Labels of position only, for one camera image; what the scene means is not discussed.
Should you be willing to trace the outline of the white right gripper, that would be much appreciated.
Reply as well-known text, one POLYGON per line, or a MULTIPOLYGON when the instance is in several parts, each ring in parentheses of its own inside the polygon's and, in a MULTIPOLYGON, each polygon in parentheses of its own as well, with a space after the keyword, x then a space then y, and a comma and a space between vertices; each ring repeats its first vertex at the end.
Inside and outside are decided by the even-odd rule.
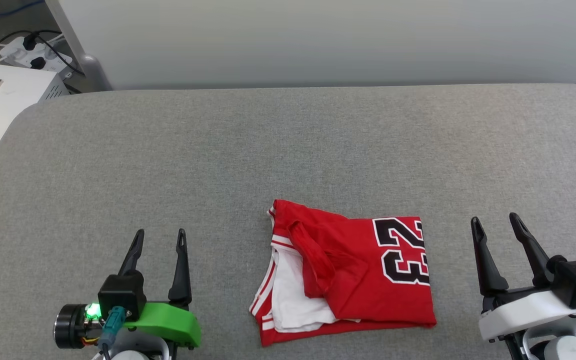
POLYGON ((569 305, 544 289, 554 279, 547 268, 550 257, 517 213, 510 212, 509 221, 528 259, 532 284, 539 289, 509 289, 490 253, 482 223, 474 216, 470 221, 471 237, 478 287, 483 296, 478 318, 480 337, 488 342, 515 344, 545 337, 576 337, 576 304, 569 305))

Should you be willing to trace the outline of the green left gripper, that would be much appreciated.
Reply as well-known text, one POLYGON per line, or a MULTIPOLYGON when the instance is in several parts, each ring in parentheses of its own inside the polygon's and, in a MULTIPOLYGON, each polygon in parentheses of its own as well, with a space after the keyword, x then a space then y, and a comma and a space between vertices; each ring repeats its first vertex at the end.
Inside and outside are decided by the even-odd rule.
MULTIPOLYGON (((119 267, 120 277, 142 277, 137 270, 144 246, 145 231, 135 233, 119 267)), ((174 350, 177 347, 196 349, 202 334, 198 319, 188 310, 192 302, 192 287, 188 260, 186 231, 179 228, 175 246, 177 260, 168 303, 149 301, 137 321, 126 321, 119 329, 106 332, 105 318, 98 303, 66 304, 54 322, 54 341, 60 349, 82 349, 95 346, 103 350, 174 350)))

